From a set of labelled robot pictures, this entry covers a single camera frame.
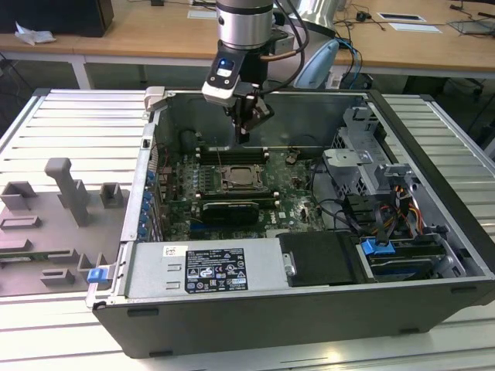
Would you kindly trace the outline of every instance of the sticker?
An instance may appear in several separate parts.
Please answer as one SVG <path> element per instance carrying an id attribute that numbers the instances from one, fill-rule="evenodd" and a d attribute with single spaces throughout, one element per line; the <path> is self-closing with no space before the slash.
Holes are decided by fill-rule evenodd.
<path id="1" fill-rule="evenodd" d="M 0 263 L 17 263 L 19 261 L 31 261 L 30 257 L 2 257 Z"/>
<path id="2" fill-rule="evenodd" d="M 163 247 L 164 257 L 185 257 L 187 245 L 165 245 Z"/>
<path id="3" fill-rule="evenodd" d="M 189 294 L 248 289 L 244 249 L 184 250 L 184 254 Z"/>

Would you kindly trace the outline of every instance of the desk leg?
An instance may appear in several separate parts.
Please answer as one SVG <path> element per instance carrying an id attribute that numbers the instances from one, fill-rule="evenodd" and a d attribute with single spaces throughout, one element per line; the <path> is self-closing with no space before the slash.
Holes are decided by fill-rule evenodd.
<path id="1" fill-rule="evenodd" d="M 80 89 L 94 89 L 93 80 L 87 71 L 86 62 L 83 56 L 75 56 L 70 64 L 76 75 L 77 83 Z"/>
<path id="2" fill-rule="evenodd" d="M 138 72 L 139 72 L 139 82 L 147 83 L 148 82 L 148 74 L 146 73 L 146 65 L 138 64 Z"/>

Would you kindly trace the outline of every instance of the paper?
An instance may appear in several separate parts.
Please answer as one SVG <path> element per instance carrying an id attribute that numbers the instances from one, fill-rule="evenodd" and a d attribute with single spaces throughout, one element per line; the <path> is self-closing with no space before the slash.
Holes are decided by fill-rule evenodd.
<path id="1" fill-rule="evenodd" d="M 24 43 L 28 43 L 31 46 L 34 46 L 36 43 L 52 43 L 56 41 L 50 31 L 32 31 L 31 29 L 20 26 L 17 22 L 15 26 L 17 27 L 15 37 L 18 37 Z"/>
<path id="2" fill-rule="evenodd" d="M 217 19 L 217 12 L 209 12 L 204 10 L 189 10 L 187 18 L 190 19 Z"/>
<path id="3" fill-rule="evenodd" d="M 412 31 L 412 32 L 433 32 L 442 33 L 434 26 L 416 25 L 413 23 L 389 23 L 396 31 Z"/>

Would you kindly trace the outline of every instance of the warning symbol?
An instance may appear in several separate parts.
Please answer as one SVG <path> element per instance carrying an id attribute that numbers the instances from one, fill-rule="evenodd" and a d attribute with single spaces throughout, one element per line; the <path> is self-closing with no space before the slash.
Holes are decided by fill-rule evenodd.
<path id="1" fill-rule="evenodd" d="M 188 278 L 199 278 L 200 274 L 196 268 L 190 268 L 187 270 L 187 277 Z"/>

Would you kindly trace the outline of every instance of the blue clip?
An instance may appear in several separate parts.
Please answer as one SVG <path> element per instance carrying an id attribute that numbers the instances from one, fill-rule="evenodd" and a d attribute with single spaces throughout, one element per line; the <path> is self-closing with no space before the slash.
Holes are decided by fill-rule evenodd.
<path id="1" fill-rule="evenodd" d="M 106 284 L 108 283 L 108 268 L 92 268 L 87 274 L 89 284 Z"/>
<path id="2" fill-rule="evenodd" d="M 392 242 L 389 242 L 387 245 L 377 245 L 376 238 L 368 238 L 364 242 L 361 243 L 361 247 L 363 248 L 365 255 L 371 254 L 395 254 L 394 246 Z"/>

